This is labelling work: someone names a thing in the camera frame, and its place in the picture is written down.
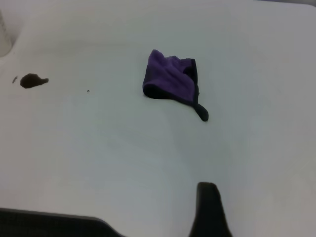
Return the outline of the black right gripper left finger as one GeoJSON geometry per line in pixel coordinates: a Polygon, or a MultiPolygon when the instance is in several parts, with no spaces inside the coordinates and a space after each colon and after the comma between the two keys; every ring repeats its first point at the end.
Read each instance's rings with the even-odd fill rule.
{"type": "Polygon", "coordinates": [[[120,237],[105,221],[86,216],[0,209],[2,237],[120,237]]]}

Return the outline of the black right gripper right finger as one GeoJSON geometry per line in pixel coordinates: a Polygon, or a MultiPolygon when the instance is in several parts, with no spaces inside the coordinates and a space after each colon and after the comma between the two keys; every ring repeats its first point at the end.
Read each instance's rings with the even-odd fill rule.
{"type": "Polygon", "coordinates": [[[231,237],[221,195],[213,183],[197,185],[196,214],[190,231],[191,237],[231,237]]]}

